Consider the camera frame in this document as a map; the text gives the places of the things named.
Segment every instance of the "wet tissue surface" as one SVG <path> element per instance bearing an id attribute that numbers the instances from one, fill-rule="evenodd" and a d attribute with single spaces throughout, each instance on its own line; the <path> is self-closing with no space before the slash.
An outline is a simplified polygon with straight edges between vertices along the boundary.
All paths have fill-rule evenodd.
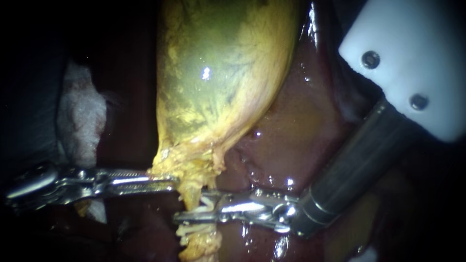
<path id="1" fill-rule="evenodd" d="M 335 18 L 328 2 L 315 1 L 309 7 L 278 97 L 226 155 L 227 170 L 217 179 L 222 190 L 261 187 L 299 195 L 374 102 L 347 83 L 340 71 L 332 32 Z M 118 21 L 114 24 L 72 28 L 78 35 L 91 32 L 92 43 L 68 36 L 75 39 L 71 53 L 78 62 L 89 64 L 97 90 L 114 100 L 97 149 L 100 166 L 148 168 L 156 153 L 155 8 L 138 3 L 125 10 L 124 21 L 115 13 L 107 17 Z M 347 213 L 309 240 L 241 222 L 219 225 L 220 261 L 422 258 L 421 250 L 440 247 L 436 239 L 448 238 L 435 237 L 441 232 L 432 221 L 446 221 L 440 215 L 447 208 L 442 204 L 454 197 L 446 194 L 451 190 L 445 181 L 457 180 L 451 170 L 465 156 L 464 151 L 459 151 L 461 156 L 456 149 L 427 141 L 410 150 Z M 49 259 L 177 261 L 181 248 L 170 221 L 183 208 L 177 197 L 171 193 L 106 199 L 107 225 L 80 218 L 70 207 L 48 207 L 10 221 L 21 227 L 12 233 L 11 243 L 40 247 L 35 255 Z M 47 245 L 59 251 L 50 255 Z"/>

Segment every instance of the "white instrument housing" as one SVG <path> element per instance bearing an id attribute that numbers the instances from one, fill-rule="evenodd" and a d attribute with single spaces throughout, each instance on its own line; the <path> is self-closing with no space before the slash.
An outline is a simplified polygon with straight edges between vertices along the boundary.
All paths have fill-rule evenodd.
<path id="1" fill-rule="evenodd" d="M 461 25 L 442 1 L 368 0 L 339 48 L 350 67 L 382 88 L 398 112 L 434 137 L 466 134 L 466 52 Z M 362 56 L 380 57 L 374 69 Z M 413 106 L 413 97 L 427 100 Z"/>

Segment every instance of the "screw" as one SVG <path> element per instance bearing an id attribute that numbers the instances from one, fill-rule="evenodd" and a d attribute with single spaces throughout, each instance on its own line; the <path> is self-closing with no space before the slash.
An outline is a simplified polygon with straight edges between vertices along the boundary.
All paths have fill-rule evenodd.
<path id="1" fill-rule="evenodd" d="M 230 216 L 228 214 L 220 214 L 218 219 L 220 220 L 220 222 L 225 223 L 230 219 Z"/>
<path id="2" fill-rule="evenodd" d="M 427 97 L 420 94 L 413 95 L 409 99 L 409 102 L 411 104 L 411 107 L 418 111 L 424 110 L 429 104 L 429 100 L 427 99 Z"/>
<path id="3" fill-rule="evenodd" d="M 380 56 L 374 51 L 367 51 L 361 57 L 363 65 L 367 69 L 374 69 L 379 66 Z"/>

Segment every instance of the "metal clip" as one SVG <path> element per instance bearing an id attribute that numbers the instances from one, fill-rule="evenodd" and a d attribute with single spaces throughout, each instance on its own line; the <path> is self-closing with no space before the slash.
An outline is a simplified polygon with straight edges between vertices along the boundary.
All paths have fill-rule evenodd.
<path id="1" fill-rule="evenodd" d="M 215 203 L 212 211 L 176 213 L 173 216 L 174 223 L 189 225 L 241 220 L 279 233 L 288 233 L 291 218 L 296 215 L 298 201 L 296 197 L 262 189 L 243 193 L 205 191 L 202 197 Z"/>

